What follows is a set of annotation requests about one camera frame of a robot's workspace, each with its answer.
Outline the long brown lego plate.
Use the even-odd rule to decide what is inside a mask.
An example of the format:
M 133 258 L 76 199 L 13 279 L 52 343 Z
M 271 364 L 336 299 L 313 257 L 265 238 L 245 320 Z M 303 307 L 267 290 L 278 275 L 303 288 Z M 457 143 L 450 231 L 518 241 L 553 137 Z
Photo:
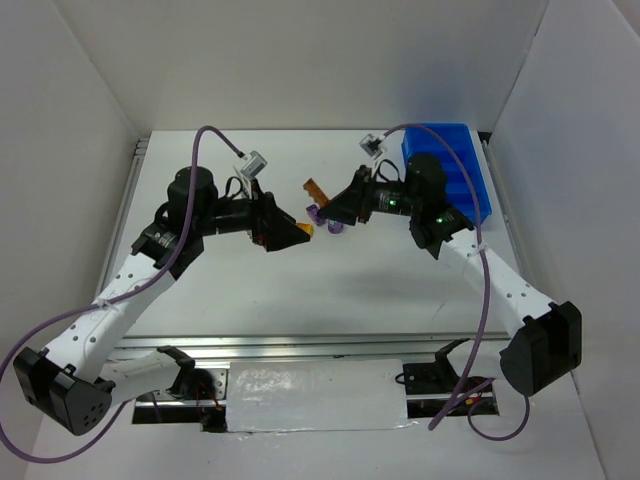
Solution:
M 323 208 L 324 206 L 326 206 L 330 201 L 330 199 L 327 197 L 327 195 L 319 187 L 319 185 L 315 182 L 313 178 L 309 178 L 303 184 L 303 189 L 313 199 L 314 203 L 317 204 L 320 208 Z

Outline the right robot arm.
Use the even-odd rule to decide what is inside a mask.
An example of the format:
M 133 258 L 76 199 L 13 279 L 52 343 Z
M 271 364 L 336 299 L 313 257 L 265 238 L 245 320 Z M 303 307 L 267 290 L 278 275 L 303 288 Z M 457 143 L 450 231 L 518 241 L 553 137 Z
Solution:
M 499 354 L 501 376 L 531 397 L 577 368 L 582 360 L 582 314 L 570 301 L 536 290 L 482 242 L 472 222 L 447 199 L 440 160 L 418 153 L 402 180 L 381 182 L 365 165 L 319 211 L 349 226 L 375 212 L 406 216 L 420 249 L 446 264 L 478 293 L 504 326 L 510 342 Z

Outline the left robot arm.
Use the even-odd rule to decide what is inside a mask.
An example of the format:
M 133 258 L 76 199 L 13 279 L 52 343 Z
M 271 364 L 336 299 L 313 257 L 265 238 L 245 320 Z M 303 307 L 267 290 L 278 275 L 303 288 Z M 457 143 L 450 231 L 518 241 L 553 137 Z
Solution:
M 13 361 L 28 403 L 75 436 L 91 431 L 116 404 L 154 391 L 174 397 L 192 391 L 195 361 L 176 347 L 161 346 L 128 361 L 109 357 L 203 253 L 205 237 L 245 232 L 267 252 L 311 239 L 255 180 L 247 197 L 221 197 L 208 169 L 186 167 L 169 184 L 167 197 L 88 311 L 41 350 L 26 347 Z

